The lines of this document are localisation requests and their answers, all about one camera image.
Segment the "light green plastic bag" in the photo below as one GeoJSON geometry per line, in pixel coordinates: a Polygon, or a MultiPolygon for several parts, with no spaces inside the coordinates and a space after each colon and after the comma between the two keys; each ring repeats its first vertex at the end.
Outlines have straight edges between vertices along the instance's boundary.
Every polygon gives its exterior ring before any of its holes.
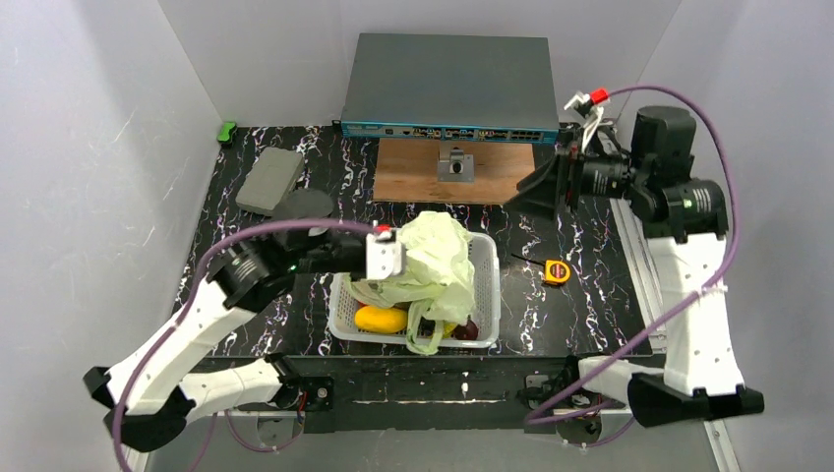
{"type": "Polygon", "coordinates": [[[379,308],[409,305],[406,348],[434,355],[449,325],[466,325],[475,308],[470,232],[447,212],[424,210],[397,231],[404,273],[381,281],[353,281],[351,296],[379,308]]]}

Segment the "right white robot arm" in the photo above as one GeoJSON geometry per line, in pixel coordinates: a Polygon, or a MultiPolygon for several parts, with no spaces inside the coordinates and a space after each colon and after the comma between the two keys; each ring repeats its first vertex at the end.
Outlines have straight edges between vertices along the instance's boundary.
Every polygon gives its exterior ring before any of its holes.
{"type": "Polygon", "coordinates": [[[566,134],[546,165],[522,179],[507,206],[554,218],[583,197],[627,202],[640,222],[658,275],[664,315],[653,327],[667,337],[664,366],[626,359],[630,347],[569,365],[572,388],[626,405],[651,428],[684,421],[759,414],[763,394],[746,385],[729,332],[723,282],[735,252],[724,190],[691,174],[698,120],[686,109],[637,111],[629,149],[607,153],[593,131],[566,134]]]}

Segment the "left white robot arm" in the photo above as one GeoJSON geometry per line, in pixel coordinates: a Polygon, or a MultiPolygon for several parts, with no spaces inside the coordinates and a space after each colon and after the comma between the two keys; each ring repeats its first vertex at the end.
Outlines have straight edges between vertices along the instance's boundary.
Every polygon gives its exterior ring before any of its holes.
{"type": "Polygon", "coordinates": [[[299,274],[369,273],[367,223],[304,218],[262,223],[211,246],[199,259],[187,300],[121,362],[84,376],[116,451],[155,451],[192,422],[240,405],[292,402],[307,382],[285,355],[197,373],[226,335],[287,294],[299,274]]]}

